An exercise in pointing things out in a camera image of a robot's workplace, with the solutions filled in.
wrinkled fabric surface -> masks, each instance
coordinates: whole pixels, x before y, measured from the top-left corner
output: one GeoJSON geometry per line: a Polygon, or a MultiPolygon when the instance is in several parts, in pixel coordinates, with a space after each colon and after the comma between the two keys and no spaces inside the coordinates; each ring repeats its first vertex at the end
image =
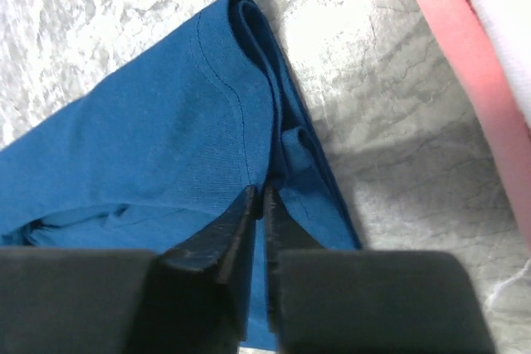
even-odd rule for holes
{"type": "Polygon", "coordinates": [[[531,138],[494,47],[468,0],[417,1],[474,106],[531,248],[531,138]]]}
{"type": "MultiPolygon", "coordinates": [[[[182,24],[5,148],[0,175],[3,245],[162,252],[267,180],[323,245],[359,247],[251,0],[218,0],[182,24]]],[[[271,349],[260,241],[247,344],[271,349]]]]}

fabric fold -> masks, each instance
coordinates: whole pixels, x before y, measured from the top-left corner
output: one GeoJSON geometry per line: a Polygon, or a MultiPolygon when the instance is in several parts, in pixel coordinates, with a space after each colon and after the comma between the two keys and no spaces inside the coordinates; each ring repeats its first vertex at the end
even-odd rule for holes
{"type": "MultiPolygon", "coordinates": [[[[277,186],[322,245],[359,247],[266,18],[217,0],[0,152],[1,245],[176,245],[247,185],[277,186]]],[[[246,345],[267,332],[257,236],[246,345]]]]}

blue fabric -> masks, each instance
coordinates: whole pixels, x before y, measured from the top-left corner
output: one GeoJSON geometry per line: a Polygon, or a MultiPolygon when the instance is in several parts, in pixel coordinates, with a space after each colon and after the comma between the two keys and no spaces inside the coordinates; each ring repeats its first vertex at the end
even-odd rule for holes
{"type": "MultiPolygon", "coordinates": [[[[359,247],[265,17],[217,0],[0,152],[0,244],[163,252],[266,179],[322,245],[359,247]]],[[[246,345],[273,349],[258,231],[246,345]]]]}

stitching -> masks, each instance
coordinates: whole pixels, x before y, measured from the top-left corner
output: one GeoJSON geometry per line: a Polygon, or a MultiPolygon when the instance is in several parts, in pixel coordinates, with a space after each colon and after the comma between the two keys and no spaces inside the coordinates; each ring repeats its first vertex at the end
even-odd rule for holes
{"type": "Polygon", "coordinates": [[[309,224],[312,224],[312,220],[309,218],[308,210],[306,209],[306,206],[304,206],[304,203],[300,200],[299,193],[298,192],[294,192],[294,194],[295,194],[295,198],[297,198],[297,202],[299,203],[300,207],[303,208],[304,213],[306,214],[306,220],[308,221],[309,224]]]}
{"type": "MultiPolygon", "coordinates": [[[[219,74],[212,68],[212,66],[210,65],[210,62],[208,62],[208,59],[207,59],[207,56],[205,56],[205,52],[203,51],[202,49],[202,45],[201,45],[201,38],[199,36],[199,22],[201,21],[201,17],[202,17],[202,12],[200,12],[197,16],[197,23],[196,23],[196,35],[197,35],[197,44],[199,45],[199,50],[201,51],[201,54],[202,54],[202,57],[203,59],[205,60],[205,62],[207,63],[207,66],[208,68],[210,69],[210,71],[219,79],[220,82],[222,82],[233,94],[234,96],[236,97],[236,101],[238,103],[238,108],[240,109],[240,116],[241,116],[241,138],[242,138],[242,145],[243,145],[243,152],[244,152],[244,159],[245,159],[245,163],[246,163],[246,171],[247,171],[247,181],[249,183],[251,183],[251,177],[249,175],[249,164],[247,162],[247,150],[246,150],[246,135],[245,135],[245,131],[246,131],[246,124],[245,124],[245,120],[243,119],[243,109],[241,107],[241,101],[240,101],[240,97],[238,96],[237,92],[230,86],[228,85],[222,78],[221,76],[219,76],[219,74]]],[[[205,77],[205,79],[207,79],[210,83],[212,83],[210,81],[210,79],[202,72],[201,68],[199,68],[201,74],[205,77]]],[[[222,95],[225,96],[225,98],[227,99],[227,101],[229,102],[229,104],[231,103],[231,101],[228,99],[227,95],[222,91],[222,90],[219,90],[219,88],[217,87],[216,84],[212,83],[214,85],[214,87],[216,88],[216,90],[218,92],[220,92],[222,95]]]]}
{"type": "Polygon", "coordinates": [[[157,219],[162,219],[163,217],[167,217],[167,216],[170,216],[170,215],[177,215],[178,213],[182,213],[185,210],[186,209],[177,209],[175,211],[169,211],[168,213],[164,213],[163,215],[160,215],[160,216],[157,216],[157,217],[144,217],[142,220],[131,221],[130,223],[119,224],[119,225],[105,225],[104,228],[106,228],[108,230],[113,230],[115,228],[122,228],[122,227],[126,227],[126,226],[129,226],[129,225],[135,225],[135,224],[139,224],[139,223],[144,223],[146,221],[153,221],[153,220],[157,220],[157,219]]]}

pink towel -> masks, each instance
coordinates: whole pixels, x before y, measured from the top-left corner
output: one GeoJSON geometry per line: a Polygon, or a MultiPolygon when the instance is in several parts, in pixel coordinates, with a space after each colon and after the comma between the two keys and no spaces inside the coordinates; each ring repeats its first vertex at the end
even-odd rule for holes
{"type": "Polygon", "coordinates": [[[494,48],[467,0],[417,0],[472,102],[531,249],[531,136],[494,48]]]}

